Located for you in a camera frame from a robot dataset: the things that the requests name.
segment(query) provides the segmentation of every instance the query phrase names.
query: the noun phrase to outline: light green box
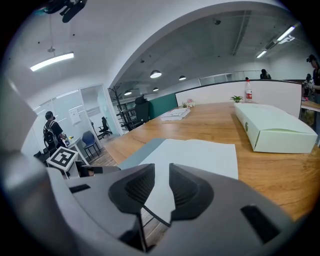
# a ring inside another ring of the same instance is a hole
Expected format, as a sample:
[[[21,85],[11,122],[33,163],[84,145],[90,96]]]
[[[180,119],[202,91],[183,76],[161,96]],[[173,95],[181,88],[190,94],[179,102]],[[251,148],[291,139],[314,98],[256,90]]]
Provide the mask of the light green box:
[[[270,105],[234,104],[253,151],[270,153],[310,153],[317,134],[307,124]]]

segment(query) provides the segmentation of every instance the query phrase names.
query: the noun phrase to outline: table surface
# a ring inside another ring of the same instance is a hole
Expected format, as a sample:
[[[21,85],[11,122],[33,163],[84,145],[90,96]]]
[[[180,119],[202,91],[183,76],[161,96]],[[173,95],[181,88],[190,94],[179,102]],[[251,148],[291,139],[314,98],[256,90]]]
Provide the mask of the table surface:
[[[320,192],[320,148],[310,154],[254,152],[233,103],[197,105],[179,121],[155,118],[106,145],[120,164],[154,138],[235,144],[239,180],[281,206],[296,220]]]
[[[67,149],[72,148],[75,144],[78,143],[78,141],[80,140],[80,138],[73,138],[73,139],[69,139],[70,144],[66,147]]]
[[[317,104],[313,101],[307,100],[307,101],[301,101],[301,107],[306,106],[306,107],[311,107],[315,109],[320,109],[320,104]]]

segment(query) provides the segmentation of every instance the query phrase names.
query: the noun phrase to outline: potted plant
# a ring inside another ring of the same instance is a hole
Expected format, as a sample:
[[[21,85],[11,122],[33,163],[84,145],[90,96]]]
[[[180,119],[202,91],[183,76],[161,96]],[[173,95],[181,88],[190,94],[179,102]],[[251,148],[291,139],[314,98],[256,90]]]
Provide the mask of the potted plant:
[[[230,98],[230,100],[233,100],[234,103],[241,103],[240,101],[243,100],[244,98],[241,96],[233,96]]]

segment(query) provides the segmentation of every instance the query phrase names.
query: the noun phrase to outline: person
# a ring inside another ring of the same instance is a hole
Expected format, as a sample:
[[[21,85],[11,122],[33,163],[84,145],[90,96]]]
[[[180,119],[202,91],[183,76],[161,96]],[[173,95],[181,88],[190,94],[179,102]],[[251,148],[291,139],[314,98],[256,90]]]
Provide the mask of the person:
[[[313,91],[315,89],[313,89],[313,85],[315,84],[314,80],[312,79],[310,74],[306,75],[306,79],[305,81],[302,83],[303,85],[303,89],[304,89],[304,97],[308,97],[309,100],[311,100],[311,97],[313,95]]]
[[[46,129],[51,129],[53,134],[56,136],[56,139],[58,141],[58,145],[56,148],[65,147],[65,144],[63,142],[64,135],[62,134],[63,130],[61,129],[58,122],[55,121],[54,114],[51,111],[48,111],[45,114],[46,123],[43,128],[43,134],[45,134]]]
[[[271,75],[265,69],[261,69],[260,79],[271,79]]]
[[[311,63],[313,67],[313,85],[312,88],[315,92],[315,102],[320,104],[320,65],[317,61],[317,58],[311,54],[307,59],[307,62]],[[320,140],[320,114],[319,112],[315,113],[315,132],[318,134],[318,137],[315,141],[316,144],[319,143]]]

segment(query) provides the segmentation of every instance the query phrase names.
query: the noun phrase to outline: white desk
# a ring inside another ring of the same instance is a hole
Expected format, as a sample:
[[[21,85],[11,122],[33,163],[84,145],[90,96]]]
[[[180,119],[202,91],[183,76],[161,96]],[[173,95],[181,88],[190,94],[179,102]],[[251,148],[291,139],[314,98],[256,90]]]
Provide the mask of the white desk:
[[[81,153],[79,147],[77,146],[77,143],[81,143],[80,138],[73,138],[71,140],[69,140],[70,144],[69,146],[67,146],[67,149],[71,149],[71,148],[75,148],[75,150],[79,153],[79,156],[82,158],[82,160],[84,161],[84,163],[86,165],[89,165],[88,161],[86,160],[86,158],[84,157],[84,155]]]

